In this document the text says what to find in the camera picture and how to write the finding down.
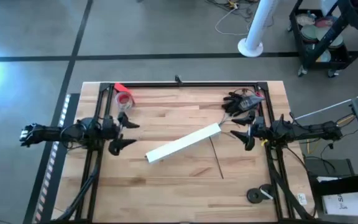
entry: gray floor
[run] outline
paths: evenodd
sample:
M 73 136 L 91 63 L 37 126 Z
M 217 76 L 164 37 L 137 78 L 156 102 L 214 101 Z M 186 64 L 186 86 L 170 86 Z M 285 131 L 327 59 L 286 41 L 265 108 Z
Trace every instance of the gray floor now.
M 71 55 L 86 2 L 0 0 L 0 57 Z M 305 2 L 303 7 L 318 8 L 316 1 Z M 294 3 L 280 2 L 274 24 L 264 35 L 265 52 L 295 51 L 293 36 L 286 32 Z M 202 0 L 94 0 L 78 55 L 235 53 L 241 37 L 214 29 L 225 13 Z M 230 15 L 219 28 L 244 32 L 246 23 Z M 343 35 L 348 49 L 357 50 L 358 31 L 348 27 Z M 43 147 L 19 147 L 19 133 L 32 122 L 50 124 L 67 65 L 0 62 L 1 220 L 15 224 L 23 220 Z M 292 57 L 79 61 L 68 92 L 78 93 L 85 81 L 160 81 L 175 75 L 182 80 L 283 80 L 296 115 L 358 95 L 358 59 L 335 79 L 326 78 L 324 71 L 298 78 L 299 66 L 299 59 Z M 348 111 L 342 106 L 300 122 L 337 119 Z M 354 123 L 344 132 L 357 128 Z M 326 151 L 324 158 L 351 158 L 358 173 L 358 133 Z M 358 222 L 347 217 L 324 219 Z

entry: white pole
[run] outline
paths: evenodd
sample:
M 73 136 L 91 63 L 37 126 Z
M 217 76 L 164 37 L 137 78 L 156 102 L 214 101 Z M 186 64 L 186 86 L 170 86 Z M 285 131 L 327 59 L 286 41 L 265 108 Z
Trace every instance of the white pole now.
M 278 0 L 260 0 L 247 38 L 240 40 L 238 49 L 246 57 L 258 57 L 263 51 L 262 36 L 266 21 L 273 16 Z
M 295 119 L 296 119 L 296 120 L 298 120 L 298 119 L 301 119 L 301 118 L 304 118 L 304 117 L 310 116 L 310 115 L 312 115 L 312 114 L 319 113 L 319 112 L 322 112 L 322 111 L 324 111 L 324 110 L 331 109 L 331 108 L 333 108 L 333 107 L 335 107 L 335 106 L 339 106 L 339 105 L 341 105 L 341 104 L 344 104 L 344 103 L 350 102 L 351 100 L 352 100 L 352 99 L 345 100 L 345 101 L 342 101 L 342 102 L 340 102 L 340 103 L 336 103 L 336 104 L 334 104 L 334 105 L 328 106 L 328 107 L 323 108 L 323 109 L 321 109 L 321 110 L 318 110 L 318 111 L 315 111 L 315 112 L 311 112 L 311 113 L 308 113 L 308 114 L 305 114 L 305 115 L 299 116 L 299 117 L 297 117 L 297 118 L 295 118 Z

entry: wheel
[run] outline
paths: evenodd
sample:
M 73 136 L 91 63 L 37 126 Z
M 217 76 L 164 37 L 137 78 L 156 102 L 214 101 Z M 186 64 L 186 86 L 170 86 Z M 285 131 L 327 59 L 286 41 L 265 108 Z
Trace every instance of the wheel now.
M 306 75 L 308 73 L 308 70 L 307 69 L 304 69 L 303 68 L 303 65 L 301 65 L 301 67 L 299 68 L 298 70 L 298 76 L 299 77 L 302 77 L 303 75 Z
M 292 25 L 290 23 L 290 25 L 287 27 L 287 32 L 291 32 L 292 31 Z
M 335 78 L 339 75 L 340 70 L 328 70 L 327 76 L 328 78 Z

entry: wooden tabletop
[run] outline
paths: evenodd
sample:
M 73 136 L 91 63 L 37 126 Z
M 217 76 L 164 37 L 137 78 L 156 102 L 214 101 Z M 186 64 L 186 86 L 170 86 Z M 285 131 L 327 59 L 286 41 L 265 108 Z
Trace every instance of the wooden tabletop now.
M 290 119 L 283 82 L 268 82 L 268 87 L 276 119 L 281 114 Z M 156 164 L 149 164 L 144 157 L 146 152 L 170 141 L 220 123 L 224 116 L 223 97 L 235 89 L 238 87 L 131 88 L 136 105 L 127 115 L 140 128 L 125 129 L 123 134 L 137 142 L 124 148 L 119 156 L 111 155 L 106 144 L 93 221 L 277 221 L 272 200 L 251 204 L 246 199 L 249 189 L 270 183 L 265 149 L 256 141 L 252 151 L 245 151 L 240 140 L 225 134 L 230 130 L 246 131 L 247 126 L 225 122 L 221 126 L 225 133 L 205 139 Z M 99 83 L 83 84 L 76 119 L 93 117 L 98 90 Z M 267 114 L 266 103 L 263 105 L 264 114 Z M 113 105 L 113 116 L 116 111 Z M 265 119 L 270 126 L 269 118 Z M 290 147 L 301 157 L 298 143 Z M 67 154 L 53 218 L 61 215 L 77 195 L 85 157 L 84 149 Z M 305 170 L 288 151 L 284 151 L 284 161 L 291 191 L 295 196 L 306 195 L 305 208 L 312 213 L 314 201 Z M 282 192 L 280 195 L 283 213 L 287 216 Z

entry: white foam block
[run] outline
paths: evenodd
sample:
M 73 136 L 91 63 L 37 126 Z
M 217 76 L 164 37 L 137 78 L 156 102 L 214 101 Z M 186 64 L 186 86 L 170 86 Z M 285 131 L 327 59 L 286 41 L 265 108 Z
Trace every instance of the white foam block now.
M 203 129 L 188 134 L 183 138 L 170 142 L 146 153 L 147 160 L 149 163 L 157 162 L 169 156 L 170 154 L 173 154 L 174 152 L 184 149 L 196 142 L 199 142 L 220 132 L 221 128 L 217 123 L 211 124 Z

